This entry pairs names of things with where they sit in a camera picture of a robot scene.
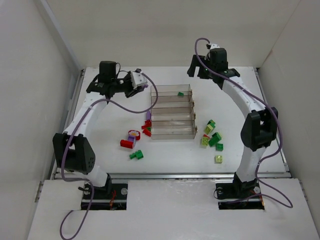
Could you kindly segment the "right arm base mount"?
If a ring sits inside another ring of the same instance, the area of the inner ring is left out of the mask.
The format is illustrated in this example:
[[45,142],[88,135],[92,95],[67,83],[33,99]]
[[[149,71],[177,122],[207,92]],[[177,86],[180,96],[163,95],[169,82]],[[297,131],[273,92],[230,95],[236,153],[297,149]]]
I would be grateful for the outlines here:
[[235,183],[215,184],[214,197],[219,210],[264,210],[261,189],[258,183],[247,189],[240,189]]

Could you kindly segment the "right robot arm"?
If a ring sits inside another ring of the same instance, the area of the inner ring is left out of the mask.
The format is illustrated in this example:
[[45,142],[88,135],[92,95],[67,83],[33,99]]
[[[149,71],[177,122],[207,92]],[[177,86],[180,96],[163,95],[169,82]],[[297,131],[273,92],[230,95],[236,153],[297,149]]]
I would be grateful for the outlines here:
[[216,44],[207,44],[208,53],[194,55],[187,71],[189,77],[211,79],[236,104],[245,121],[240,132],[244,145],[240,165],[234,173],[232,183],[221,183],[216,187],[222,190],[223,198],[240,198],[258,187],[256,169],[260,160],[277,135],[278,116],[276,108],[268,109],[247,90],[240,74],[229,68],[227,51]]

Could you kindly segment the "red flower lego brick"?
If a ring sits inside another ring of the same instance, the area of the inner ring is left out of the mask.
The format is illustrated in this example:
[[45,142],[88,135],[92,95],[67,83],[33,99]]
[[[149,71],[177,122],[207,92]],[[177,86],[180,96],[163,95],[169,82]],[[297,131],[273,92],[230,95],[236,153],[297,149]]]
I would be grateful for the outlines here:
[[141,133],[138,130],[129,130],[128,135],[135,137],[137,141],[139,141],[141,138]]

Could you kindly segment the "purple lotus lego brick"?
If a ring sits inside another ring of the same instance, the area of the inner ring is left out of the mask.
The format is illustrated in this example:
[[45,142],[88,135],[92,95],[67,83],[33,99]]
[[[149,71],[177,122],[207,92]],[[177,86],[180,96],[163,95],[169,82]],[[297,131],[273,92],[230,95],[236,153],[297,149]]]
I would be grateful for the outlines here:
[[135,135],[129,135],[127,140],[132,143],[132,149],[133,149],[135,147],[136,141],[137,141],[136,140],[136,136]]

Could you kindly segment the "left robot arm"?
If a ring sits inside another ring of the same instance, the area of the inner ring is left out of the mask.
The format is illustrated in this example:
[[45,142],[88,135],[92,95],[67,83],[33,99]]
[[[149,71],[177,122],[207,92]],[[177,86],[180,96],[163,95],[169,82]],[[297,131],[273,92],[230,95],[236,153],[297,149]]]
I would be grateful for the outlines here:
[[87,180],[90,189],[111,192],[112,180],[96,164],[96,155],[89,143],[89,135],[101,112],[114,94],[123,93],[130,98],[142,91],[147,79],[141,69],[128,71],[124,77],[117,73],[117,63],[101,61],[99,73],[89,83],[85,98],[70,125],[53,136],[56,164],[61,171],[75,174],[74,181]]

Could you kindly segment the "red rectangular lego brick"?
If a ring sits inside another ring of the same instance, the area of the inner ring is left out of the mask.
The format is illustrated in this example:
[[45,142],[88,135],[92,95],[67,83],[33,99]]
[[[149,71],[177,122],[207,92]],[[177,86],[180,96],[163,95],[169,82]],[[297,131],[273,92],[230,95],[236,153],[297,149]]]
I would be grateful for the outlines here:
[[130,140],[124,140],[122,139],[120,141],[120,146],[123,148],[133,149],[134,148],[134,142]]

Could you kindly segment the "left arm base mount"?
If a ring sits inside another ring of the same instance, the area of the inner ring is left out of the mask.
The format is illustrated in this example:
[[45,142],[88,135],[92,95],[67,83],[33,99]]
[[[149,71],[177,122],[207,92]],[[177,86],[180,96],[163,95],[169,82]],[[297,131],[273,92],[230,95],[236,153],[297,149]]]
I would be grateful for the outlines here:
[[[86,183],[84,187],[79,186],[78,190],[82,192],[80,208],[86,210],[91,199],[91,186]],[[110,192],[101,187],[95,187],[89,209],[92,211],[125,211],[127,209],[127,196],[127,183],[113,183]]]

